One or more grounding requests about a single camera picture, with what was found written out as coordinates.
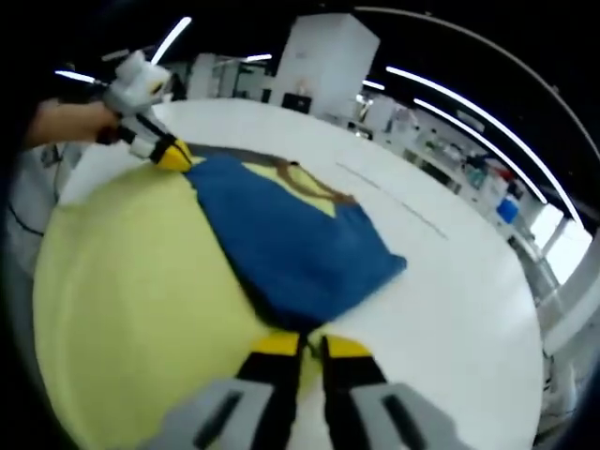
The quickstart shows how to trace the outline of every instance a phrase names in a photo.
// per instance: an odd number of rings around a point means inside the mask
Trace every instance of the ceiling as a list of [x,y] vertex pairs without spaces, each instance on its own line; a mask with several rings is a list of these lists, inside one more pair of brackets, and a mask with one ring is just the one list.
[[[100,75],[110,65],[99,57],[124,48],[157,44],[183,16],[192,25],[165,55],[168,60],[191,58],[200,52],[246,56],[272,53],[278,59],[297,15],[352,11],[382,40],[369,78],[386,86],[386,94],[403,102],[420,97],[447,112],[457,104],[415,82],[387,73],[395,66],[421,75],[470,99],[512,129],[548,165],[567,193],[581,205],[586,228],[594,230],[600,211],[600,157],[553,96],[521,67],[489,46],[438,24],[413,18],[356,12],[353,6],[403,8],[427,13],[466,27],[521,59],[553,86],[600,146],[600,68],[596,65],[597,33],[593,15],[569,2],[570,9],[527,7],[526,2],[498,5],[474,1],[220,1],[213,6],[172,0],[154,13],[149,1],[121,0],[103,6],[86,39],[66,53],[79,71]],[[486,127],[486,137],[500,147],[543,187],[548,199],[564,210],[549,181],[531,160],[500,132]]]

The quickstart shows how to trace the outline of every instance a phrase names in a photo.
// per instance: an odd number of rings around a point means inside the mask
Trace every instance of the blue container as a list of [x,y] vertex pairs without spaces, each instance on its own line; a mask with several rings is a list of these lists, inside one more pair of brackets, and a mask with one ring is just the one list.
[[513,223],[518,214],[518,204],[514,199],[505,197],[498,208],[496,208],[496,211],[506,223]]

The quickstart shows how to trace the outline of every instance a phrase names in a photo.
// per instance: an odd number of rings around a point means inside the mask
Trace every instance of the robotic arm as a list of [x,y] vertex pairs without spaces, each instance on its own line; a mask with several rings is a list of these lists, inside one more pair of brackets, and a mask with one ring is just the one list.
[[[138,450],[285,450],[296,416],[307,340],[277,332],[256,342],[235,378],[216,381],[167,413]],[[336,450],[472,450],[451,417],[389,383],[359,342],[322,337],[325,420]]]
[[121,117],[118,137],[130,145],[129,152],[150,159],[160,169],[176,172],[191,169],[186,143],[173,136],[152,112],[152,106],[162,100],[169,86],[171,73],[147,62],[140,51],[132,53],[115,73],[103,101]]

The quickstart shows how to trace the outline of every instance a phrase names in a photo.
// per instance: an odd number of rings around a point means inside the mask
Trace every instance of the blue towel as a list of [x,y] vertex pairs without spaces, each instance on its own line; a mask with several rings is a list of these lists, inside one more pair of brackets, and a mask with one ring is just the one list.
[[227,156],[186,177],[233,270],[277,326],[310,331],[406,268],[358,204],[337,203],[330,217]]

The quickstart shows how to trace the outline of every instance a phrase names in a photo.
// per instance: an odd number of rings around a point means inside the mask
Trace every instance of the black cable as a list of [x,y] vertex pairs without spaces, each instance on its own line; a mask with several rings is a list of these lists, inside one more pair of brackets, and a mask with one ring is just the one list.
[[23,228],[28,233],[35,234],[36,236],[44,237],[43,232],[34,230],[33,228],[27,226],[27,224],[21,220],[21,218],[17,215],[17,213],[15,212],[15,210],[12,207],[12,204],[10,202],[7,202],[7,205],[8,205],[8,211],[10,211],[10,214],[12,214],[12,216],[15,217],[15,220],[17,220],[17,223],[19,224],[19,226],[21,228]]
[[60,198],[59,192],[58,192],[58,186],[57,186],[57,181],[58,181],[58,173],[60,172],[60,166],[63,163],[63,160],[65,160],[65,152],[67,151],[67,149],[63,149],[63,153],[62,155],[58,152],[58,146],[54,146],[54,148],[56,148],[56,154],[59,156],[57,161],[56,161],[56,169],[54,172],[54,179],[52,180],[52,191],[54,193],[54,201],[58,203],[58,200]]

